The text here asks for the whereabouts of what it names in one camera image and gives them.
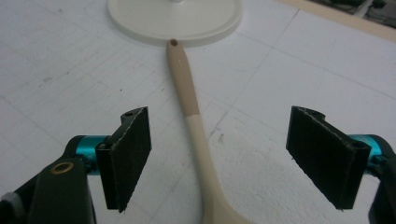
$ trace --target white base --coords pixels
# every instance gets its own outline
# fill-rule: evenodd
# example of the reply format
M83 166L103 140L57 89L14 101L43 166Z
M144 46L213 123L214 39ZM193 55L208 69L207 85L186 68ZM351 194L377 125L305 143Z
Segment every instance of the white base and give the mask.
M242 19L242 0L108 0L112 20L130 37L166 46L213 43L231 34Z

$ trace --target white table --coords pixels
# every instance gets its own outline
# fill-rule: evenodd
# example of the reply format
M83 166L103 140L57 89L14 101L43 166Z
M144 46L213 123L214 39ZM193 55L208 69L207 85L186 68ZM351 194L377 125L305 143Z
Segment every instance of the white table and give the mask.
M246 0L235 33L186 49L220 183L254 223L368 223L378 181L363 178L353 210L326 200L285 149L290 108L327 115L345 133L396 147L396 44L276 0ZM153 148L125 213L99 223L200 223L191 146L165 48L110 21L106 0L0 2L0 195L50 164L79 134L112 134L148 106Z

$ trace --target wooden edge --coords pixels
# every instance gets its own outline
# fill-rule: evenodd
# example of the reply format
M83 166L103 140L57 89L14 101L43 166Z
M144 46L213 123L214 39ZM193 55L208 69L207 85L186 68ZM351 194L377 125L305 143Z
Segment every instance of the wooden edge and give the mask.
M387 39L392 42L396 42L396 29L381 25L373 21L367 21L365 19L354 17L345 12L338 11L336 9L322 6L318 3L310 2L307 0L278 0L279 2L286 3L293 7L297 7L304 11L310 12L314 15L323 17L325 19L335 21L346 26L361 30L370 35L376 35L378 37Z

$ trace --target brass insert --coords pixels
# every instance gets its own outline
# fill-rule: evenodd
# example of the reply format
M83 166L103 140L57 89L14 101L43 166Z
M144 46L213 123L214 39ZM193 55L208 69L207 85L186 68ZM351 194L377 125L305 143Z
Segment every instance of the brass insert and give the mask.
M73 166L74 163L71 161L61 162L52 166L52 168L50 168L50 172L53 173L54 175L61 175L73 169Z

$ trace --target blue anodized part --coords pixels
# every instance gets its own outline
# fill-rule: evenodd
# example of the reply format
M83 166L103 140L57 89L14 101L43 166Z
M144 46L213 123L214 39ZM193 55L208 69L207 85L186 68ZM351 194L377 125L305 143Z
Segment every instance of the blue anodized part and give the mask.
M96 159L95 148L100 143L104 142L105 138L107 138L107 135L87 135L83 137L78 143L76 155L84 156L93 164L93 167L95 168L89 173L89 175L100 174Z

